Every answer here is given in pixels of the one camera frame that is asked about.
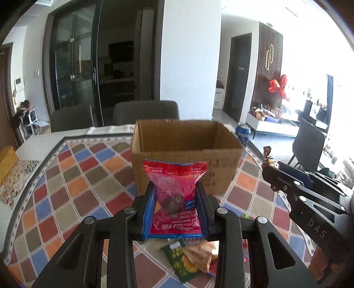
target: dining chair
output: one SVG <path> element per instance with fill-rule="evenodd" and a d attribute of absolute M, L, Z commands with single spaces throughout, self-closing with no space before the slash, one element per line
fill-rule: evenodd
<path fill-rule="evenodd" d="M 305 119 L 300 119 L 299 132 L 292 144 L 294 155 L 288 162 L 288 165 L 296 157 L 298 162 L 295 167 L 300 164 L 307 171 L 316 172 L 324 143 L 325 136 L 323 133 Z"/>
<path fill-rule="evenodd" d="M 90 104 L 80 104 L 54 111 L 50 117 L 51 131 L 60 132 L 94 126 Z"/>
<path fill-rule="evenodd" d="M 117 103 L 113 110 L 113 125 L 135 124 L 144 119 L 179 119 L 174 101 L 129 101 Z"/>

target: open cardboard box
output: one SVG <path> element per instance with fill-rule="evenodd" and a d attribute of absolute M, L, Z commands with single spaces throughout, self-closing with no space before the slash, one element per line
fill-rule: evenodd
<path fill-rule="evenodd" d="M 172 163 L 208 162 L 201 181 L 209 195 L 221 195 L 232 182 L 244 148 L 222 123 L 205 120 L 139 120 L 131 143 L 132 164 L 139 194 L 149 177 L 143 160 Z"/>

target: floral placemat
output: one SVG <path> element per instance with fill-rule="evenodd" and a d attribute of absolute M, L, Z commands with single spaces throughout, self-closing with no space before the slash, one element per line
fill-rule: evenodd
<path fill-rule="evenodd" d="M 40 161 L 28 160 L 19 160 L 16 163 L 0 186 L 0 200 L 2 203 L 13 209 L 15 199 L 26 187 L 39 164 Z"/>

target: pepsi can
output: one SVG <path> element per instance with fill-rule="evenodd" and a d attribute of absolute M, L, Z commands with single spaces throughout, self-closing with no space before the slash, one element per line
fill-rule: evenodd
<path fill-rule="evenodd" d="M 251 134 L 251 127 L 249 127 L 245 123 L 239 123 L 238 126 L 236 127 L 235 134 L 239 139 L 239 141 L 241 142 L 241 144 L 243 146 L 246 146 L 248 142 L 248 137 Z"/>

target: sliding glass door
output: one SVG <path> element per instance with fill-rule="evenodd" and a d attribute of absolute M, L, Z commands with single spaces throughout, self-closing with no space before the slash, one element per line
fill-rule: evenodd
<path fill-rule="evenodd" d="M 103 125 L 97 81 L 97 39 L 102 1 L 71 6 L 55 15 L 51 83 L 55 110 L 88 103 Z"/>

